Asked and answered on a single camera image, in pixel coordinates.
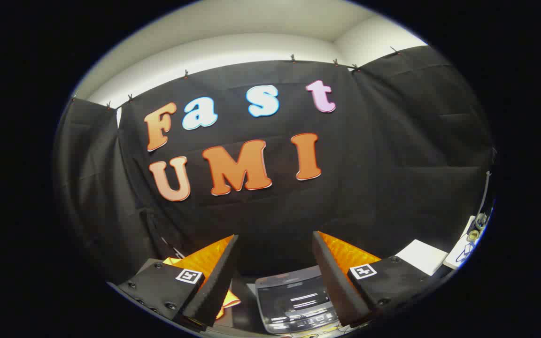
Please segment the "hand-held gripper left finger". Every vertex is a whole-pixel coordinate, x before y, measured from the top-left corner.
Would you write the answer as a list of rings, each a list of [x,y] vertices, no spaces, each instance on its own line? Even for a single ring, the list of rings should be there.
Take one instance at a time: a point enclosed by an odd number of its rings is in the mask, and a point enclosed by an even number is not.
[[[131,301],[193,331],[212,327],[230,288],[238,256],[234,234],[168,264],[155,261],[117,285]]]

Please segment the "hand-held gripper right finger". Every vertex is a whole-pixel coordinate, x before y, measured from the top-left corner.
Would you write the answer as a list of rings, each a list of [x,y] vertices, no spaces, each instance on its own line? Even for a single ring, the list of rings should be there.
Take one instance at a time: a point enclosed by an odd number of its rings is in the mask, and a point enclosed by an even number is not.
[[[313,232],[313,254],[344,326],[383,322],[421,301],[438,285],[397,255],[376,257],[334,236]]]

